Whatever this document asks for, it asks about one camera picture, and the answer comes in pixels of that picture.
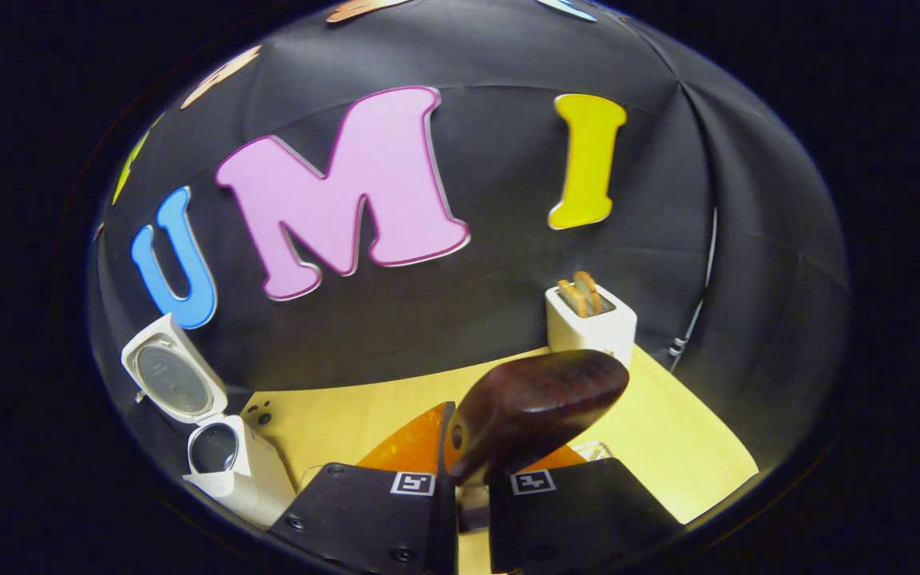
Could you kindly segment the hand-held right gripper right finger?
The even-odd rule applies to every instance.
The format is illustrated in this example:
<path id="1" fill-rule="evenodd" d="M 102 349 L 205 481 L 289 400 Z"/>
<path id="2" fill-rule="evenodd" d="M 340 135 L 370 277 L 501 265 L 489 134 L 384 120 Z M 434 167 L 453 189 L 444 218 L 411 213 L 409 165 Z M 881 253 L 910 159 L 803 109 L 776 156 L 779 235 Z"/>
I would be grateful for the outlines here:
<path id="1" fill-rule="evenodd" d="M 646 574 L 685 527 L 616 458 L 490 484 L 490 571 Z"/>

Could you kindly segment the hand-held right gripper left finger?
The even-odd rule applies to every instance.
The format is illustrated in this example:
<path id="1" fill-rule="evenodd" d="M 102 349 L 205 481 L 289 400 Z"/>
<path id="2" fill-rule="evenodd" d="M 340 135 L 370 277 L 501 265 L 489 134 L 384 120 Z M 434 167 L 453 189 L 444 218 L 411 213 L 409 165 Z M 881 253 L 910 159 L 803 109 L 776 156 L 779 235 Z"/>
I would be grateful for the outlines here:
<path id="1" fill-rule="evenodd" d="M 456 574 L 455 481 L 439 461 L 454 402 L 434 408 L 434 469 L 329 462 L 269 529 L 294 550 L 351 574 Z"/>

